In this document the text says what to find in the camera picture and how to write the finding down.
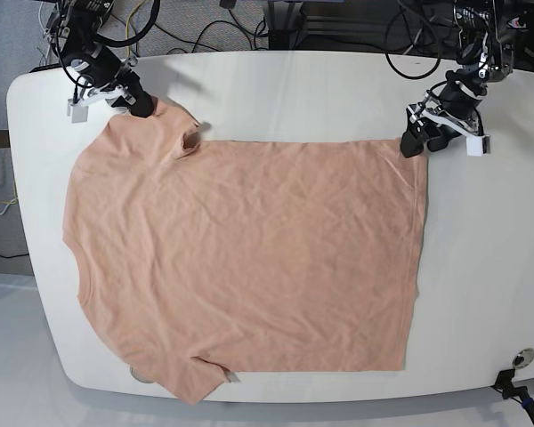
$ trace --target shirt sleeve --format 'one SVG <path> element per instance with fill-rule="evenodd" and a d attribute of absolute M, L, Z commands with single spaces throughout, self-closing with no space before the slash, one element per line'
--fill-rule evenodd
<path fill-rule="evenodd" d="M 195 405 L 220 384 L 228 382 L 224 370 L 218 365 L 191 358 L 170 366 L 168 378 L 161 385 L 176 398 Z"/>

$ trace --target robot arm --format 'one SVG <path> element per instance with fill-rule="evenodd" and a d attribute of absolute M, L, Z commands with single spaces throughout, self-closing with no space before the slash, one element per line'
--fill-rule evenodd
<path fill-rule="evenodd" d="M 487 152 L 477 107 L 487 95 L 488 83 L 500 82 L 513 72 L 514 35 L 520 20 L 513 0 L 455 0 L 460 27 L 457 71 L 427 91 L 423 100 L 407 108 L 408 130 L 401 139 L 405 157 L 421 154 L 424 145 L 434 152 L 466 137 L 467 154 Z M 444 85 L 439 95 L 433 89 Z"/>
<path fill-rule="evenodd" d="M 139 76 L 131 70 L 136 59 L 121 61 L 108 46 L 125 47 L 143 38 L 156 21 L 160 0 L 154 0 L 146 27 L 124 41 L 97 34 L 114 0 L 50 0 L 49 3 L 56 3 L 56 8 L 47 23 L 48 41 L 75 84 L 70 106 L 86 108 L 98 100 L 106 100 L 112 107 L 129 109 L 133 116 L 150 116 L 154 110 L 152 99 L 142 89 Z M 78 77 L 70 75 L 68 68 L 75 70 Z"/>

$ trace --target white table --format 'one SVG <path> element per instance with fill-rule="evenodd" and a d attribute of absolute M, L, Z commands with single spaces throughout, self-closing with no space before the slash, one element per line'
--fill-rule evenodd
<path fill-rule="evenodd" d="M 431 64 L 409 57 L 397 63 L 409 73 Z M 434 77 L 409 82 L 375 54 L 224 52 L 149 58 L 137 72 L 149 93 L 209 124 L 205 139 L 307 142 L 400 136 L 406 105 L 455 67 L 446 61 Z M 72 92 L 54 70 L 19 77 L 8 93 L 20 207 L 45 314 L 74 383 L 169 397 L 130 376 L 77 302 L 77 265 L 61 241 L 65 193 L 77 156 L 114 111 L 99 103 L 86 124 L 72 125 Z M 481 112 L 490 155 L 467 157 L 459 141 L 431 157 L 405 370 L 239 373 L 208 399 L 326 402 L 471 389 L 493 384 L 519 350 L 534 348 L 534 75 L 517 71 L 491 86 Z M 534 377 L 534 362 L 517 377 Z"/>

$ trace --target t-shirt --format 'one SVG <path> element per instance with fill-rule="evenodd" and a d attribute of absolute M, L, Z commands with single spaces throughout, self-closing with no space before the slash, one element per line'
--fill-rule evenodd
<path fill-rule="evenodd" d="M 64 241 L 102 341 L 191 404 L 228 371 L 402 369 L 426 158 L 197 130 L 158 101 L 111 118 L 73 168 Z"/>

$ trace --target wrinkled fabric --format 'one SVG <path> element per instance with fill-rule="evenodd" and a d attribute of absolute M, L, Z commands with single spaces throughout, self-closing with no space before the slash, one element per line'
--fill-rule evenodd
<path fill-rule="evenodd" d="M 227 371 L 402 369 L 426 158 L 197 129 L 159 101 L 111 118 L 73 168 L 64 241 L 97 335 L 191 404 Z"/>

